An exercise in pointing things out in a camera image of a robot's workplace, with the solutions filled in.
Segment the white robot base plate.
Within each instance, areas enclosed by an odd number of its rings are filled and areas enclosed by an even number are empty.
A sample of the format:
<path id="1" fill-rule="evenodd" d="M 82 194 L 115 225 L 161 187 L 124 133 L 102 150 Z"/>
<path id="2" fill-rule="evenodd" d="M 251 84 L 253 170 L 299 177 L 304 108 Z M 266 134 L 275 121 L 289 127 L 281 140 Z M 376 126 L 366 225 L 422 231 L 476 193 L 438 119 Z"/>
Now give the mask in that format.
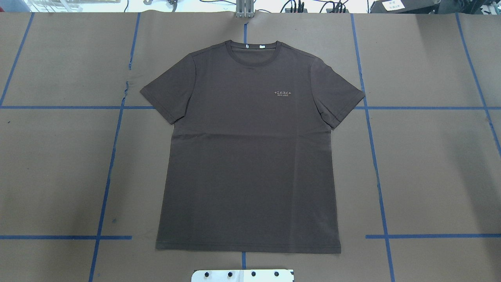
<path id="1" fill-rule="evenodd" d="M 195 271 L 192 282 L 294 282 L 289 269 L 221 269 Z"/>

